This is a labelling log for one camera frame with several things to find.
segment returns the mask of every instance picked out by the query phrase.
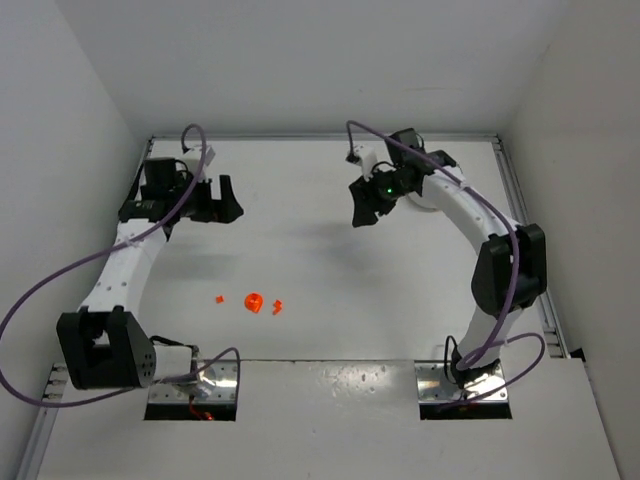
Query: white wall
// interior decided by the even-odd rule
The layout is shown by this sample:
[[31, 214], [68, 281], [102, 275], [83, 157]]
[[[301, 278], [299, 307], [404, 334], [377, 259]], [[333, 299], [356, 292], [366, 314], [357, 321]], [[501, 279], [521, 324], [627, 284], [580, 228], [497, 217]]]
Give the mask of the white wall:
[[583, 346], [625, 478], [638, 478], [640, 3], [575, 1], [507, 134], [550, 284]]
[[568, 0], [57, 0], [130, 125], [506, 125]]
[[[141, 142], [107, 95], [53, 0], [0, 2], [0, 310], [54, 269], [112, 241]], [[55, 325], [99, 266], [45, 288], [0, 344], [0, 366], [39, 397]], [[13, 478], [35, 410], [0, 389], [0, 478]]]

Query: rectangular opening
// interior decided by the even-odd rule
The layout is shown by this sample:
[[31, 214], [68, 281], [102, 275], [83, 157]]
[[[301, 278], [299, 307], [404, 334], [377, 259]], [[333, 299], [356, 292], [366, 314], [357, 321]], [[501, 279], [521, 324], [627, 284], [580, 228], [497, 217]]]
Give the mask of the rectangular opening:
[[[194, 367], [202, 366], [204, 361], [197, 361]], [[198, 374], [192, 383], [152, 385], [144, 419], [234, 422], [237, 372], [235, 362], [220, 361]]]
[[145, 420], [235, 422], [233, 405], [147, 404]]
[[472, 403], [464, 407], [442, 408], [442, 405], [420, 405], [420, 420], [511, 420], [509, 404]]
[[[420, 420], [510, 420], [509, 397], [504, 387], [502, 367], [498, 363], [490, 372], [484, 372], [473, 381], [458, 387], [450, 380], [442, 362], [416, 362], [416, 384]], [[476, 395], [490, 396], [469, 405], [447, 407], [463, 398], [473, 400]]]

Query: white table surface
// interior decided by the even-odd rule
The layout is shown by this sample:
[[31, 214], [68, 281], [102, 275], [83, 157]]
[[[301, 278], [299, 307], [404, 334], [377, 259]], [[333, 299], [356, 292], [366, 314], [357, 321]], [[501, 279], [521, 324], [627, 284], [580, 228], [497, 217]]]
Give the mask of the white table surface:
[[[60, 410], [40, 479], [618, 478], [577, 360], [545, 358], [511, 387], [512, 420], [420, 421], [410, 359], [440, 357], [445, 335], [460, 337], [473, 311], [475, 257], [442, 214], [400, 202], [375, 227], [352, 229], [347, 186], [358, 170], [342, 160], [344, 142], [215, 147], [215, 171], [232, 175], [246, 215], [232, 225], [179, 224], [140, 320], [149, 335], [209, 355], [235, 345], [254, 359], [243, 362], [237, 421], [143, 421], [142, 390]], [[177, 148], [158, 141], [154, 152]], [[446, 149], [507, 211], [489, 143], [428, 148]], [[282, 313], [247, 312], [254, 290], [267, 303], [281, 299]], [[217, 305], [220, 294], [227, 301]], [[541, 331], [537, 309], [513, 330]], [[504, 349], [507, 378], [537, 348]], [[64, 400], [94, 394], [67, 386]]]
[[[431, 359], [446, 335], [464, 335], [476, 256], [442, 213], [403, 199], [377, 225], [354, 229], [348, 185], [360, 171], [344, 161], [345, 141], [213, 146], [208, 173], [231, 175], [245, 215], [176, 226], [142, 298], [148, 334], [211, 352], [234, 345], [248, 359], [316, 360]], [[509, 211], [491, 143], [427, 143], [438, 148]], [[158, 140], [150, 156], [179, 154], [179, 142]], [[259, 315], [243, 305], [253, 291], [265, 299]], [[273, 316], [276, 299], [284, 308]]]

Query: black joint housing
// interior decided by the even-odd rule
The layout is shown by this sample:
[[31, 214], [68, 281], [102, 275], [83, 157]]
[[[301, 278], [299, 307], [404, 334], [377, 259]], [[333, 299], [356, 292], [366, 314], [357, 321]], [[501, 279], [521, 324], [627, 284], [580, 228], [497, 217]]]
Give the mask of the black joint housing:
[[[63, 313], [56, 327], [73, 386], [79, 390], [144, 388], [155, 373], [153, 344], [131, 312], [86, 308]], [[108, 344], [96, 344], [106, 333]]]
[[[531, 224], [516, 228], [520, 247], [520, 268], [510, 311], [527, 308], [547, 289], [547, 255], [542, 229]], [[513, 249], [509, 235], [494, 235], [478, 254], [471, 291], [477, 305], [497, 317], [502, 310], [511, 279]]]

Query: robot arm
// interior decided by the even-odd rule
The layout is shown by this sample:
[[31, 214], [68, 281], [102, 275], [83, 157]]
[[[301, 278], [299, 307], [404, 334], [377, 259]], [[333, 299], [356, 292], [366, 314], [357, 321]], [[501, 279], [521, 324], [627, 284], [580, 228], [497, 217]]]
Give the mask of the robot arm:
[[[391, 135], [396, 141], [425, 153], [413, 129]], [[510, 239], [505, 225], [479, 204], [465, 189], [466, 180], [458, 164], [446, 152], [430, 157], [443, 169], [462, 180], [462, 186], [421, 159], [388, 144], [391, 169], [381, 170], [370, 147], [357, 146], [347, 161], [362, 168], [362, 176], [349, 186], [354, 200], [353, 226], [373, 225], [378, 216], [388, 214], [397, 200], [408, 195], [425, 209], [439, 209], [458, 227], [478, 255], [471, 290], [476, 310], [464, 338], [453, 352], [452, 373], [459, 384], [490, 368], [500, 356], [500, 348], [491, 348], [474, 362], [473, 368], [458, 371], [458, 360], [476, 350], [489, 338], [505, 302], [512, 269]], [[521, 252], [516, 294], [511, 311], [496, 337], [503, 343], [522, 310], [533, 304], [546, 290], [546, 254], [544, 233], [535, 224], [521, 225], [506, 217], [516, 232]]]
[[[205, 165], [214, 157], [209, 147]], [[71, 381], [77, 389], [146, 387], [154, 378], [156, 353], [137, 318], [151, 267], [182, 218], [195, 222], [230, 223], [244, 212], [220, 176], [220, 200], [211, 198], [211, 180], [200, 174], [183, 207], [162, 228], [138, 242], [151, 226], [169, 214], [187, 186], [201, 152], [188, 150], [180, 158], [151, 158], [142, 162], [119, 211], [115, 245], [100, 278], [77, 312], [63, 313], [57, 324], [60, 346]]]

